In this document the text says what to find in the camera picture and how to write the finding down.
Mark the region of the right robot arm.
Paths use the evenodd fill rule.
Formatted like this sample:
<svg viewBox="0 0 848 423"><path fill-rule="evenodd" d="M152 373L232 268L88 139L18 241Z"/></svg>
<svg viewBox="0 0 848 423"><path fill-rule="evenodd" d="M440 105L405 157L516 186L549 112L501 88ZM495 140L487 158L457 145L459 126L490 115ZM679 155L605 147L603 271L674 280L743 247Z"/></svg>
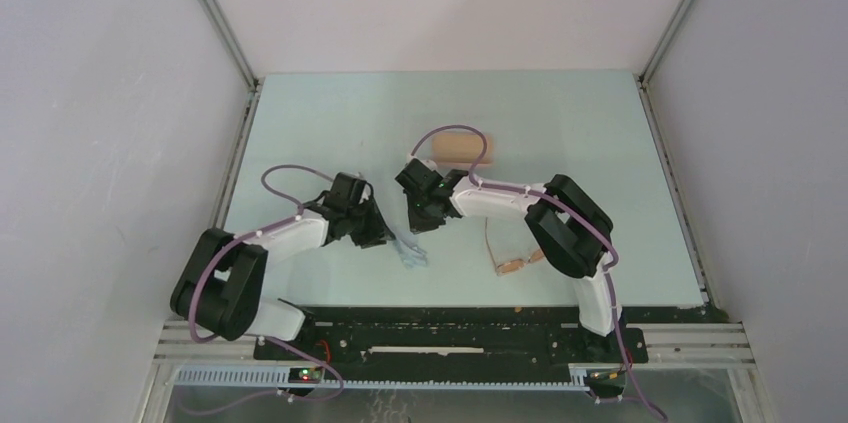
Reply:
<svg viewBox="0 0 848 423"><path fill-rule="evenodd" d="M411 158L395 177L406 197L410 230L434 231L450 218L481 217L526 224L547 262L572 280L585 354L606 361L622 346L620 305L607 272L618 263L611 218L570 177L519 185Z"/></svg>

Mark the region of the light blue cleaning cloth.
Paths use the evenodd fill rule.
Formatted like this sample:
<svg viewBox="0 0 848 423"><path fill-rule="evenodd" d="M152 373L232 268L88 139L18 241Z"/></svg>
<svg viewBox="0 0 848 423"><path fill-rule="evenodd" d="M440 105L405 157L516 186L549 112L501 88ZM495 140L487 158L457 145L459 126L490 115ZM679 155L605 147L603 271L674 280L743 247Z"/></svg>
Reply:
<svg viewBox="0 0 848 423"><path fill-rule="evenodd" d="M395 239L392 244L400 261L407 268L421 268L429 265L427 252L420 246L403 239Z"/></svg>

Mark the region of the pink glasses case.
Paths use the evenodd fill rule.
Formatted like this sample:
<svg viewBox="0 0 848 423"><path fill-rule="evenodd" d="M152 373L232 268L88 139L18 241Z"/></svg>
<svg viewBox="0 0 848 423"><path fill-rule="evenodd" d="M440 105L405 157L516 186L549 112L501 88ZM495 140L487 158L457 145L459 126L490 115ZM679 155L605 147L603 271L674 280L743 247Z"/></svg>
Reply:
<svg viewBox="0 0 848 423"><path fill-rule="evenodd" d="M483 151L483 141L475 133L446 131L430 140L428 158L438 166L469 169Z"/></svg>

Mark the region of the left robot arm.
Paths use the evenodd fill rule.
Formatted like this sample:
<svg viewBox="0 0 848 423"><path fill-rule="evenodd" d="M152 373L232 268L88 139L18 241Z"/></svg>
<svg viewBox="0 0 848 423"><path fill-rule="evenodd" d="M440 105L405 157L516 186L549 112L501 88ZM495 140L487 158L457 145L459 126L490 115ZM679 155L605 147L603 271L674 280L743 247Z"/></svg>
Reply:
<svg viewBox="0 0 848 423"><path fill-rule="evenodd" d="M304 310L262 294L269 254L283 259L344 238L367 249L395 235L365 179L339 173L329 189L300 204L282 221L240 236L209 228L199 237L170 297L170 308L195 329L228 341L245 335L275 338L292 359L304 359L316 346L315 331L304 325Z"/></svg>

